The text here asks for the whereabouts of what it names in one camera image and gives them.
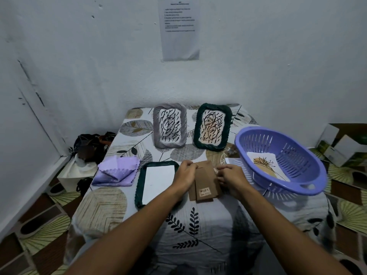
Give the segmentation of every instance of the floor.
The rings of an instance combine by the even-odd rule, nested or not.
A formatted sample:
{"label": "floor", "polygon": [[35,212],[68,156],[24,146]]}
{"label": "floor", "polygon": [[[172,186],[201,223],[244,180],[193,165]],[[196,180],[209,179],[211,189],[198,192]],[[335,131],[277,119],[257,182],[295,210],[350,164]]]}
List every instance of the floor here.
{"label": "floor", "polygon": [[[367,177],[365,169],[338,168],[311,149],[328,172],[324,190],[337,215],[335,248],[353,274],[367,274]],[[19,219],[0,243],[0,275],[63,274],[67,230],[78,207],[78,192],[62,193],[55,178],[47,193]]]}

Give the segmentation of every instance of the green picture frame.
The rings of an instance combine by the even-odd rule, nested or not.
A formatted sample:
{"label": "green picture frame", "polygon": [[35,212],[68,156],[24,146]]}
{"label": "green picture frame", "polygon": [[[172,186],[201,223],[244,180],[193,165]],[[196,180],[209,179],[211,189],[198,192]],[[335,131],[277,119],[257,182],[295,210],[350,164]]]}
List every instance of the green picture frame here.
{"label": "green picture frame", "polygon": [[[213,144],[204,144],[199,141],[200,138],[200,128],[203,123],[203,114],[205,110],[215,110],[215,111],[222,111],[225,113],[224,117],[224,127],[222,131],[222,139],[218,145]],[[221,151],[225,148],[228,141],[229,129],[231,128],[231,120],[232,120],[232,110],[226,105],[215,105],[204,103],[200,106],[197,111],[196,116],[196,123],[195,123],[195,130],[194,130],[194,139],[193,142],[196,147],[211,150],[211,151]]]}
{"label": "green picture frame", "polygon": [[175,166],[175,173],[178,170],[178,163],[175,161],[162,161],[162,162],[149,162],[145,165],[143,165],[140,169],[140,175],[138,178],[138,184],[136,185],[136,191],[135,191],[135,206],[138,209],[143,208],[145,205],[143,204],[143,193],[144,193],[144,184],[145,184],[145,175],[146,175],[146,169],[148,167],[159,167],[159,166]]}

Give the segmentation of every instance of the purple plastic basket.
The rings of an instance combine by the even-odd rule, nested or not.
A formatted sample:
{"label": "purple plastic basket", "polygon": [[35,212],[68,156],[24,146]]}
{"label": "purple plastic basket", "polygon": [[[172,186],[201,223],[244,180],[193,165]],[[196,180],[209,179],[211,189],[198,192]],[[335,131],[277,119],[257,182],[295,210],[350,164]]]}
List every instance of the purple plastic basket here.
{"label": "purple plastic basket", "polygon": [[[327,175],[322,162],[308,149],[280,132],[259,126],[246,127],[236,135],[235,145],[255,183],[269,191],[312,196],[325,188]],[[275,154],[280,168],[290,181],[277,179],[260,170],[247,156],[248,151]]]}

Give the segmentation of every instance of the person's left hand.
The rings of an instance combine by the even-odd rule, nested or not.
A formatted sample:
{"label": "person's left hand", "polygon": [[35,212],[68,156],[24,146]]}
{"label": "person's left hand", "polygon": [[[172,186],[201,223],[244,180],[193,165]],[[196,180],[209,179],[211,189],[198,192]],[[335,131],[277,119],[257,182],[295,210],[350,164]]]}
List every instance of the person's left hand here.
{"label": "person's left hand", "polygon": [[184,160],[181,162],[178,168],[175,178],[173,179],[171,187],[177,192],[177,195],[181,198],[185,194],[190,186],[195,181],[195,170],[197,164],[190,160]]}

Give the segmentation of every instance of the paper on wall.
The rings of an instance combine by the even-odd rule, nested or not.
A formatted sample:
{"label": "paper on wall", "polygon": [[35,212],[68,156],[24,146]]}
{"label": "paper on wall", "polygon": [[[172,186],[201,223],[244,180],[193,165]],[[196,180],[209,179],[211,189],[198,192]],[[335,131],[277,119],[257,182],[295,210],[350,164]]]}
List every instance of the paper on wall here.
{"label": "paper on wall", "polygon": [[164,61],[199,59],[199,0],[158,0]]}
{"label": "paper on wall", "polygon": [[247,156],[251,159],[252,162],[255,163],[260,170],[264,171],[268,175],[271,175],[277,179],[290,181],[290,179],[284,174],[282,169],[279,167],[279,164],[276,160],[275,154],[264,152],[247,152]]}
{"label": "paper on wall", "polygon": [[174,177],[174,165],[147,167],[142,204],[148,204],[151,200],[166,190],[172,184]]}

